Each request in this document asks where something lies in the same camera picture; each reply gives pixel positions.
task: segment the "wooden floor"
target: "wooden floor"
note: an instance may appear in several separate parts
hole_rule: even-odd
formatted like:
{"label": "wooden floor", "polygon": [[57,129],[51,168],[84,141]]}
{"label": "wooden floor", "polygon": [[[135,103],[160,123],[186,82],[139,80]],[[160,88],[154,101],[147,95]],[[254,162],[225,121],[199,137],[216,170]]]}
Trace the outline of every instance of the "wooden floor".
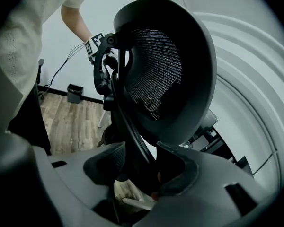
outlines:
{"label": "wooden floor", "polygon": [[[81,101],[79,104],[67,102],[67,97],[46,93],[41,104],[41,111],[46,131],[51,143],[53,155],[72,153],[97,147],[104,129],[111,123],[107,117],[103,127],[98,127],[103,109],[101,104]],[[123,204],[123,198],[140,201],[152,201],[142,193],[130,180],[116,181],[115,197],[127,212],[139,209]]]}

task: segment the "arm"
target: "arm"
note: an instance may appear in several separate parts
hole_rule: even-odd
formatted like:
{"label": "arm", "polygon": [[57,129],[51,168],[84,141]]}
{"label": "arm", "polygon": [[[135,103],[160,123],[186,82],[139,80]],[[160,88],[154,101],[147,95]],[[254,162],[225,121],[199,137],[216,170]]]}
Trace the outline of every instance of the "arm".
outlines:
{"label": "arm", "polygon": [[79,9],[69,8],[65,5],[61,6],[61,17],[66,26],[83,42],[92,36],[87,28]]}

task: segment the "small trash can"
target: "small trash can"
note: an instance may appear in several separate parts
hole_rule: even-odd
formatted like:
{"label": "small trash can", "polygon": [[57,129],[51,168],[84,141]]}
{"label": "small trash can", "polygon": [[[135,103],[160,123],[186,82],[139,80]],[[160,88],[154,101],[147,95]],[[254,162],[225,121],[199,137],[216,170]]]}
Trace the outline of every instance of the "small trash can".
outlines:
{"label": "small trash can", "polygon": [[67,87],[67,101],[70,103],[78,104],[81,101],[83,87],[69,84]]}

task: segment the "cable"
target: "cable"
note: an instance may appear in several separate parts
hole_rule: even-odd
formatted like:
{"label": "cable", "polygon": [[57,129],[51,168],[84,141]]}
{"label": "cable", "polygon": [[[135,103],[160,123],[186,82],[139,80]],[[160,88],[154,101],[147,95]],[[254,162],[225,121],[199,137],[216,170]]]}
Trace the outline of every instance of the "cable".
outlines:
{"label": "cable", "polygon": [[43,92],[41,95],[44,95],[45,93],[47,93],[48,89],[51,87],[53,79],[55,78],[55,76],[59,73],[59,71],[62,69],[62,67],[71,59],[71,57],[73,57],[76,53],[78,53],[80,50],[82,50],[85,47],[84,43],[81,43],[79,45],[77,45],[75,48],[73,48],[71,50],[71,52],[68,54],[65,62],[62,64],[62,66],[56,71],[56,73],[54,74],[51,82],[49,84],[46,84],[44,87],[48,87],[47,90],[45,92]]}

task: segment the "white shirt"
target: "white shirt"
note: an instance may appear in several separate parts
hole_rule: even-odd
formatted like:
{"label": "white shirt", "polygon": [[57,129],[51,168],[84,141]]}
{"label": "white shirt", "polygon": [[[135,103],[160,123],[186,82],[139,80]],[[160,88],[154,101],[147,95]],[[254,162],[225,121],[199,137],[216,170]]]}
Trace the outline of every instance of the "white shirt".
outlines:
{"label": "white shirt", "polygon": [[0,30],[0,67],[23,95],[17,115],[32,90],[42,49],[43,23],[63,4],[79,8],[84,0],[21,0]]}

